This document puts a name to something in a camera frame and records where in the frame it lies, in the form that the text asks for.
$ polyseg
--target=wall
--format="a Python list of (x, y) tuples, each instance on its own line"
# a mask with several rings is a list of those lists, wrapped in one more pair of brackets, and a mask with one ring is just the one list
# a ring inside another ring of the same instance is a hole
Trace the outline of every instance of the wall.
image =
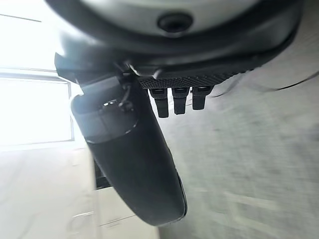
[(90, 153), (72, 144), (0, 152), (0, 237), (96, 238)]

